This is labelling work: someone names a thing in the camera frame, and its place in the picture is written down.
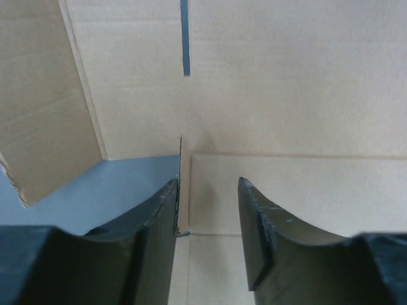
blue surface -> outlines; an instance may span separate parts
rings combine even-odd
[[[191,75],[190,30],[188,28],[188,0],[181,0],[181,32],[183,37],[184,76]]]
[[[142,203],[177,174],[178,156],[101,161],[24,208],[0,171],[0,225],[50,224],[85,234]]]

blue strip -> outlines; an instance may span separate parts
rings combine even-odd
[[[188,0],[181,0],[181,31],[183,35],[184,76],[190,76],[191,64],[190,64],[190,30],[188,27]]]

cardboard edge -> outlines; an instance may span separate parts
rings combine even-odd
[[[190,209],[190,177],[191,177],[191,153],[185,137],[181,137],[180,145],[180,190],[179,190],[179,211],[178,229],[184,233],[189,227]]]
[[[20,199],[21,204],[23,204],[23,207],[29,208],[31,205],[33,205],[34,202],[32,202],[32,203],[27,202],[27,198],[24,196],[23,191],[19,188],[19,186],[15,182],[15,179],[13,178],[12,174],[8,170],[8,164],[7,164],[6,160],[5,160],[5,158],[3,157],[3,155],[1,154],[1,152],[0,152],[0,167],[3,170],[3,172],[4,172],[5,176],[7,177],[7,179],[9,180],[10,184],[16,190],[17,196]]]
[[[104,145],[102,131],[100,129],[99,120],[97,119],[95,106],[93,104],[92,94],[90,91],[85,66],[83,65],[82,56],[79,51],[78,44],[76,42],[75,31],[72,25],[71,16],[69,14],[68,5],[66,3],[66,0],[58,0],[58,2],[62,14],[62,19],[64,20],[65,28],[68,34],[69,43],[71,44],[72,53],[74,55],[76,69],[78,71],[79,79],[81,81],[83,94],[86,100],[86,105],[88,106],[90,119],[92,121],[93,129],[95,130],[97,143],[99,144],[100,154],[102,155],[102,159],[106,160],[107,159],[106,147]]]

cardboard flap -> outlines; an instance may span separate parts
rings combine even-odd
[[[28,207],[101,160],[57,0],[0,1],[1,165]]]

black plastic part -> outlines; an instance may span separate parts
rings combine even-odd
[[[86,236],[0,227],[0,304],[166,304],[176,196],[174,179]]]
[[[249,290],[257,305],[407,304],[407,234],[344,238],[238,185]]]

